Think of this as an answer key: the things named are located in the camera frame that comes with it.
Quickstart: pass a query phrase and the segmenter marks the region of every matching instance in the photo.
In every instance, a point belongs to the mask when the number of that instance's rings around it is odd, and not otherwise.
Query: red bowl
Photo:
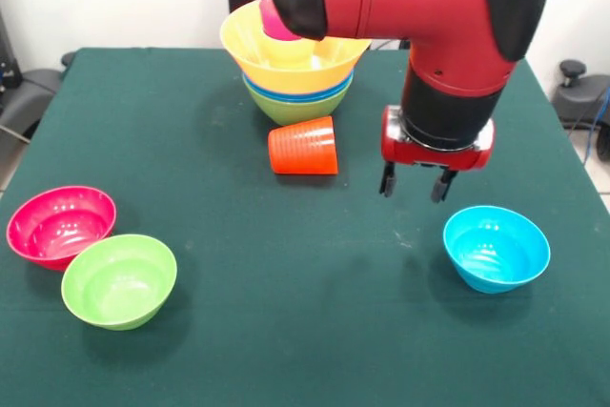
[[[47,269],[64,271],[83,250],[110,235],[116,206],[106,193],[86,186],[66,186],[41,193],[12,216],[10,247]]]

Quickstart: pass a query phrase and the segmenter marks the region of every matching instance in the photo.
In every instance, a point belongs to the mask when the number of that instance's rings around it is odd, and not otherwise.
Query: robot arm
[[[436,165],[444,200],[457,171],[484,167],[493,148],[492,112],[525,55],[545,0],[274,0],[301,36],[409,38],[400,107],[384,114],[381,191],[394,164]]]

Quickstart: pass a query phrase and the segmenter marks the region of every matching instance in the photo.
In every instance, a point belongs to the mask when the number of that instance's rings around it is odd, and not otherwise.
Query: green bowl
[[[331,114],[341,103],[352,83],[337,94],[316,102],[281,102],[256,92],[245,80],[244,83],[256,105],[280,126],[288,126]]]
[[[172,250],[146,235],[109,237],[87,248],[61,282],[64,303],[76,317],[100,328],[142,326],[172,291],[177,267]]]

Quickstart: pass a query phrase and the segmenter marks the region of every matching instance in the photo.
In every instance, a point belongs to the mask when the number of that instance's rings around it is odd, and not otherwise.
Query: floor
[[[581,160],[583,160],[585,156],[587,136],[588,132],[586,131],[576,131],[573,132],[570,137],[570,140],[574,145],[574,149]],[[600,193],[601,200],[603,200],[606,208],[610,212],[610,163],[604,164],[598,160],[595,152],[595,140],[596,134],[594,134],[593,137],[591,155],[587,161],[585,169],[589,173],[591,181],[593,181],[595,187]],[[12,176],[19,167],[21,159],[26,151],[27,146],[24,145],[18,147],[14,151],[10,161],[8,161],[7,164],[0,165],[0,198],[2,198],[4,190],[9,186]]]

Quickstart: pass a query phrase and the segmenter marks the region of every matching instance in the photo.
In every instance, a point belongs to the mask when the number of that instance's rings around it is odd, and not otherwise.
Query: orange cup
[[[338,174],[333,118],[324,116],[269,132],[269,158],[275,173]]]

